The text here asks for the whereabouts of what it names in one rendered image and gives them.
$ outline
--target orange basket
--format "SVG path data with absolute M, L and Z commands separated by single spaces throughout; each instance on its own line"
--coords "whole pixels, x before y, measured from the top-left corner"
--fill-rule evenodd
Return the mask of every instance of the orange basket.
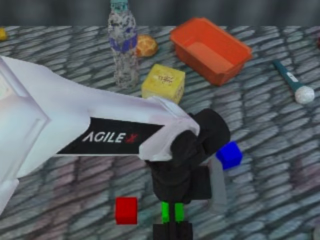
M 170 40 L 182 62 L 217 86 L 237 75 L 252 58 L 250 47 L 204 17 L 176 27 Z

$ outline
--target plastic bottle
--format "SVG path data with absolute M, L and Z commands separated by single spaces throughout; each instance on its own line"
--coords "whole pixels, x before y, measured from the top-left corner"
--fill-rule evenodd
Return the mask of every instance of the plastic bottle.
M 111 0 L 110 3 L 108 34 L 115 63 L 114 79 L 119 87 L 132 88 L 139 82 L 136 20 L 128 0 Z

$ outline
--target cobblestone surface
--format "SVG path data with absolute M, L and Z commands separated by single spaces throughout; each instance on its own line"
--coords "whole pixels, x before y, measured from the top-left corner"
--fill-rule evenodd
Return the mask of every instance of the cobblestone surface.
M 254 58 L 222 87 L 211 86 L 173 52 L 173 27 L 140 27 L 156 37 L 159 53 L 140 63 L 143 79 L 154 63 L 186 72 L 181 107 L 210 107 L 227 121 L 244 152 L 240 167 L 225 173 L 228 210 L 212 215 L 202 202 L 186 213 L 195 240 L 309 240 L 320 223 L 320 103 L 294 102 L 270 64 L 280 59 L 320 89 L 320 27 L 223 27 L 253 49 Z M 140 96 L 140 87 L 115 86 L 113 59 L 103 27 L 7 27 L 0 55 L 51 68 L 93 88 Z M 161 206 L 149 170 L 134 157 L 52 158 L 21 179 L 0 217 L 1 240 L 150 240 Z M 115 196 L 137 196 L 139 224 L 115 227 Z

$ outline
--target dark gray background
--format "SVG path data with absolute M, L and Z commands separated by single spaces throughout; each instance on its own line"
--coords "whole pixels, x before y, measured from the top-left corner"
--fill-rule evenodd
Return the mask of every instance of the dark gray background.
M 139 25 L 174 26 L 191 17 L 218 25 L 314 26 L 320 0 L 129 0 Z M 0 25 L 99 25 L 110 0 L 0 0 Z

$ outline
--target yellow block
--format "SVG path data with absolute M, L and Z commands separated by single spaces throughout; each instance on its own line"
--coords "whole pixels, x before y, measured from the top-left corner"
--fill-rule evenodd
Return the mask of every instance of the yellow block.
M 5 41 L 8 39 L 6 30 L 3 27 L 0 27 L 0 41 Z
M 183 71 L 155 64 L 142 84 L 142 97 L 158 96 L 178 104 L 185 91 L 185 77 Z

